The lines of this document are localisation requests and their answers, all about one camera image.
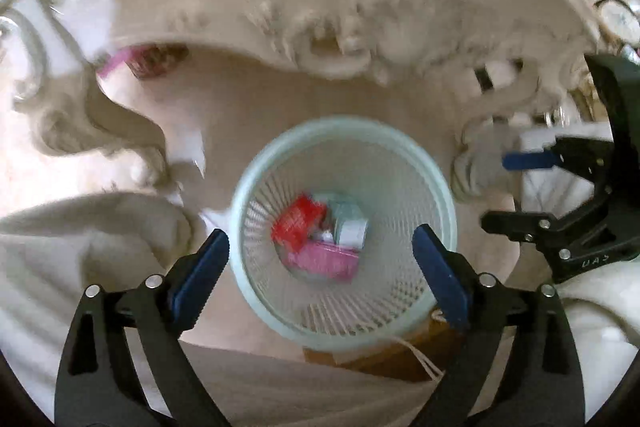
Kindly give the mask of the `green mesh trash basket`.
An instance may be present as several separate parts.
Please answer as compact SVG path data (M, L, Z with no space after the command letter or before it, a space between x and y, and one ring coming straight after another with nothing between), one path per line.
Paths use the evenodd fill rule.
M248 305L283 337L317 351L369 347L434 308L412 252L420 225L456 248L448 184L416 141L371 119L312 120L244 171L229 221L231 269Z

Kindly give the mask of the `red cardboard box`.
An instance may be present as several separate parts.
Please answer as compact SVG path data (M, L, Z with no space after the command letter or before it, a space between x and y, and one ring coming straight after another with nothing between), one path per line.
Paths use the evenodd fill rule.
M290 253L298 253L316 231L328 206L308 194L299 195L283 210L271 227L271 239Z

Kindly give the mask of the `teal bear box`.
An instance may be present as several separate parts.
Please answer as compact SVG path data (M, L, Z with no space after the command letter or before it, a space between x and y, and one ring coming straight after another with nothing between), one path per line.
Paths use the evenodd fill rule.
M352 199L332 198L326 201L326 217L322 227L328 230L335 245L362 251L369 228L369 219Z

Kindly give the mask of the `magenta box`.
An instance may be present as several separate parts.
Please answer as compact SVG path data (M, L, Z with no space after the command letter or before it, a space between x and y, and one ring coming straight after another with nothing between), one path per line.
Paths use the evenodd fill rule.
M323 242L307 242L299 251L287 253L285 259L292 268L339 281L350 281L359 265L358 251Z

